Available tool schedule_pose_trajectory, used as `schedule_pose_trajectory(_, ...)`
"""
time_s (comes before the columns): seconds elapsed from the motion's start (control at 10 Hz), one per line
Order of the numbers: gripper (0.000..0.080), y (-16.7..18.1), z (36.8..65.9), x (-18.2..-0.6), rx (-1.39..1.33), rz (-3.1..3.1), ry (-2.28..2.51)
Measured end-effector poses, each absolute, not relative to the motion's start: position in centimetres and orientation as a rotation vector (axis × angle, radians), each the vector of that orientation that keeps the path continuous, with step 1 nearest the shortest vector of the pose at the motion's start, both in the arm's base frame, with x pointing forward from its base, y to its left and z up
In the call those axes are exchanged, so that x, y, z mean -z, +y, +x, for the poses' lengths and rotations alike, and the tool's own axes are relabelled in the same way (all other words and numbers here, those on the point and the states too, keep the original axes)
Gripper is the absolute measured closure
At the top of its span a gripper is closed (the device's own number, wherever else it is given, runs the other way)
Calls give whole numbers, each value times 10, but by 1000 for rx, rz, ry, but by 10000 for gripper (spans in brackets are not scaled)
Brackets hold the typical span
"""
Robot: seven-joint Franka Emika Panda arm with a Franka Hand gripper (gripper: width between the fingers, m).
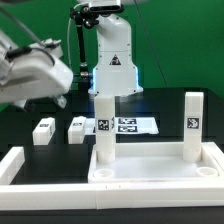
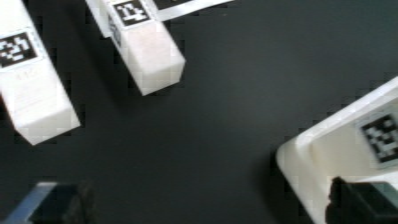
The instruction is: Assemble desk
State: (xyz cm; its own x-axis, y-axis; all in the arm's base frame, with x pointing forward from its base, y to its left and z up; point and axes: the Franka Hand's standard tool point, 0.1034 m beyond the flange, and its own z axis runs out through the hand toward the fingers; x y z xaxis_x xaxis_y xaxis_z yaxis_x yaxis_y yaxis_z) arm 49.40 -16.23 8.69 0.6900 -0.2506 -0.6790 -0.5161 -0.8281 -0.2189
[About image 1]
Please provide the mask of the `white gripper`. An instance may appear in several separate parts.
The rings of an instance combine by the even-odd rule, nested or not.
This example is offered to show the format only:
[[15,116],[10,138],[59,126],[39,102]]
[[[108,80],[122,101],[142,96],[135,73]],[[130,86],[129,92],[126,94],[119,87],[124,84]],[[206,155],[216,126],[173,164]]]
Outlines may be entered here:
[[54,97],[64,109],[66,94],[73,80],[72,71],[55,55],[33,48],[29,54],[13,60],[6,79],[0,81],[0,103],[11,103],[25,112],[33,112],[35,104],[28,99]]

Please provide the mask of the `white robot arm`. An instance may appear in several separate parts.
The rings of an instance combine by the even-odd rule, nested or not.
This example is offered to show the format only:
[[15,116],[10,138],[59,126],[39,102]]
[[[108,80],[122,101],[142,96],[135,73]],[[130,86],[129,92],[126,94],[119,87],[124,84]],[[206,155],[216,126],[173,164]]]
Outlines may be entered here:
[[[130,24],[119,17],[126,5],[143,0],[77,0],[70,9],[71,24],[77,27],[80,70],[92,78],[88,92],[128,96],[143,90],[138,84],[138,69],[132,62],[132,34]],[[15,17],[10,18],[34,41],[26,47],[17,46],[0,31],[0,104],[12,103],[23,107],[30,99],[49,97],[61,108],[66,106],[64,95],[74,78],[64,64],[60,43],[40,40]],[[98,63],[88,71],[85,58],[83,30],[96,28]]]

